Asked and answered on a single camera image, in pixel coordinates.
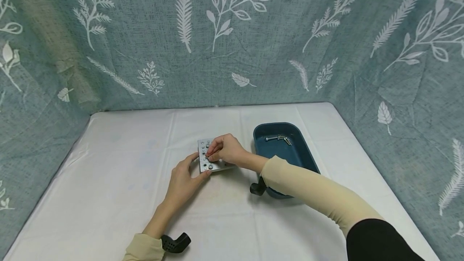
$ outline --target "arm sleeve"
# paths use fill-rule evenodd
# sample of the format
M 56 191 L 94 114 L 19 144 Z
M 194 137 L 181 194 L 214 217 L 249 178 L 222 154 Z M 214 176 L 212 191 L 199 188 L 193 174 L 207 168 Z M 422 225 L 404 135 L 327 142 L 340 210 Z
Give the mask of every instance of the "arm sleeve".
M 135 234 L 122 261 L 161 261 L 164 256 L 162 241 L 146 234 Z
M 274 156 L 261 172 L 267 186 L 302 200 L 306 205 L 328 216 L 339 225 L 345 237 L 358 222 L 365 219 L 383 220 L 354 191 L 302 167 L 293 166 Z

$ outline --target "blue tray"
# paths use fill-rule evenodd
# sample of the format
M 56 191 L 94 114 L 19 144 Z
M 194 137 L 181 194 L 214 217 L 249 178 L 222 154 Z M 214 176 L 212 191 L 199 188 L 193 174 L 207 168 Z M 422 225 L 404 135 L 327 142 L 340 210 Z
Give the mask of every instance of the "blue tray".
M 286 136 L 292 145 L 288 145 L 284 140 L 266 141 L 266 137 L 271 138 L 277 135 Z M 253 138 L 257 155 L 266 158 L 277 155 L 294 166 L 320 173 L 303 135 L 295 125 L 286 122 L 260 124 L 253 132 Z M 292 197 L 281 194 L 272 188 L 267 188 L 266 191 L 271 197 L 277 199 Z

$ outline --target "black handle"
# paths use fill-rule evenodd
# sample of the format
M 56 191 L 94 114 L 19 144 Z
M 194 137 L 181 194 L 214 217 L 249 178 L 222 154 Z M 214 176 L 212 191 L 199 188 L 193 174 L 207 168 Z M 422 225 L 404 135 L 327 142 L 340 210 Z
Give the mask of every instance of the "black handle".
M 263 193 L 266 191 L 266 188 L 266 183 L 264 182 L 263 177 L 260 176 L 257 184 L 250 185 L 250 193 L 257 196 L 262 196 Z
M 186 233 L 182 233 L 177 240 L 163 235 L 161 236 L 161 241 L 163 243 L 163 250 L 170 253 L 182 253 L 190 245 L 190 242 L 192 242 Z

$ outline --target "forearm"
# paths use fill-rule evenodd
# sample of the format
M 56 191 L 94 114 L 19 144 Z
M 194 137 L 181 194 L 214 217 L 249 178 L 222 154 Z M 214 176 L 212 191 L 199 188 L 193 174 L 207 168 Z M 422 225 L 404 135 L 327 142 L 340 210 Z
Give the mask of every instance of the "forearm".
M 354 191 L 277 156 L 266 161 L 261 176 L 274 190 L 298 198 L 333 219 L 345 237 L 359 221 L 383 219 Z

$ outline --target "blue-gray curtain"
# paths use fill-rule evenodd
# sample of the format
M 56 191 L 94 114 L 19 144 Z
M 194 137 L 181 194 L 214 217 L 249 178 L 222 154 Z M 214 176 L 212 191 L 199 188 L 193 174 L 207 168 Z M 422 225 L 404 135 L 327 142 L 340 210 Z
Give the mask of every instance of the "blue-gray curtain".
M 90 114 L 294 102 L 464 256 L 464 0 L 1 0 L 0 51 L 0 256 Z

